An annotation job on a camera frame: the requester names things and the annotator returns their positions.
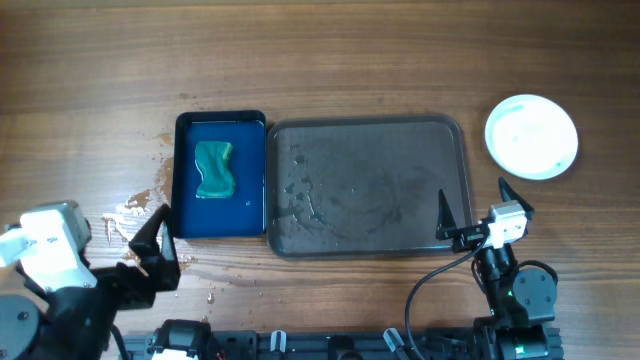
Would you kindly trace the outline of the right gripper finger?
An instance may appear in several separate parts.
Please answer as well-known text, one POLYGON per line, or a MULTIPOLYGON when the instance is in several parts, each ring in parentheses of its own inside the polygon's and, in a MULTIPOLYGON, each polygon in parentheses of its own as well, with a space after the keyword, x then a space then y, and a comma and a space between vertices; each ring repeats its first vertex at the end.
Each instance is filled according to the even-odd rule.
POLYGON ((438 191, 437 231, 451 231, 457 228, 446 195, 442 189, 438 191))
POLYGON ((531 206, 523 197, 521 197, 503 178, 498 178, 498 187, 501 198, 504 202, 508 201, 517 201, 523 208, 525 212, 525 217, 528 220, 531 220, 533 215, 535 214, 535 209, 531 206))

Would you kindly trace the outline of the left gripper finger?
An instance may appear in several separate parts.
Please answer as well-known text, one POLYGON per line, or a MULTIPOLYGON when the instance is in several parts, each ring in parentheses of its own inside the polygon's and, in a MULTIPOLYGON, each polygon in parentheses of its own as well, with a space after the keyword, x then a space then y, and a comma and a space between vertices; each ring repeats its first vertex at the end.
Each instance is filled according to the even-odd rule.
POLYGON ((163 221, 161 223, 162 229, 162 245, 161 245, 161 253, 164 259, 167 262, 169 268, 171 268, 172 272, 179 273, 180 272, 180 264, 179 259, 177 257, 177 252, 175 248, 175 241, 172 236, 171 224, 168 221, 163 221))
POLYGON ((129 241, 131 250, 167 250, 171 239, 171 209, 162 204, 129 241))

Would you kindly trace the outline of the white plate front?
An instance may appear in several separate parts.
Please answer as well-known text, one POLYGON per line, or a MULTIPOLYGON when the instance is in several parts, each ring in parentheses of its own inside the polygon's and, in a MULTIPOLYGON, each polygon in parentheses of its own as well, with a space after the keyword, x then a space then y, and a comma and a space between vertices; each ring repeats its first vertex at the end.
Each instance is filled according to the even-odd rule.
POLYGON ((501 168, 534 181, 567 171, 579 150, 577 128, 569 114, 533 94, 514 95, 496 105, 487 117, 484 140, 501 168))

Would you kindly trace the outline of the green yellow sponge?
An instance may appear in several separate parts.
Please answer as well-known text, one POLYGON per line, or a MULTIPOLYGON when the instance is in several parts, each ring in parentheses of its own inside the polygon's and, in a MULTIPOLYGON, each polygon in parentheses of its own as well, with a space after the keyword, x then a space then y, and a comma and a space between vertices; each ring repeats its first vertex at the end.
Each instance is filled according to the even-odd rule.
POLYGON ((201 175, 196 197, 201 199, 230 198, 235 191, 235 179, 229 160, 233 145, 221 141, 200 141, 195 147, 195 164, 201 175))

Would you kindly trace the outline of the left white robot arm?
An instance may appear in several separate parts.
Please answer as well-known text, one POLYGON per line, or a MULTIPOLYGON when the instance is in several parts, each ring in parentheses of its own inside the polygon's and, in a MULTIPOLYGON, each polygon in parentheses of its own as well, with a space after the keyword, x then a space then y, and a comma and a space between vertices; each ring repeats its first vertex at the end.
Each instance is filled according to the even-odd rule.
POLYGON ((92 269, 84 255, 91 228, 76 202, 23 213, 1 236, 1 265, 14 267, 28 291, 1 297, 2 358, 98 359, 111 341, 127 358, 117 313, 147 309, 179 284, 171 218, 162 205, 129 241, 138 265, 92 269))

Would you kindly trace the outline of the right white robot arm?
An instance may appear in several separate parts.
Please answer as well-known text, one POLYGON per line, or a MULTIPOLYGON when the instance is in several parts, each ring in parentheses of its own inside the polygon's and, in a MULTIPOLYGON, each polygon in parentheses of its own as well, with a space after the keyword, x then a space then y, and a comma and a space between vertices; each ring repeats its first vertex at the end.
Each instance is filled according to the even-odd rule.
POLYGON ((472 274, 486 297, 488 317, 474 320, 467 345, 470 359, 562 359, 555 319, 559 276, 537 260, 518 261, 512 244, 528 234, 535 213, 504 178, 502 201, 477 224, 456 225, 443 191, 438 193, 436 238, 452 242, 455 253, 473 258, 472 274))

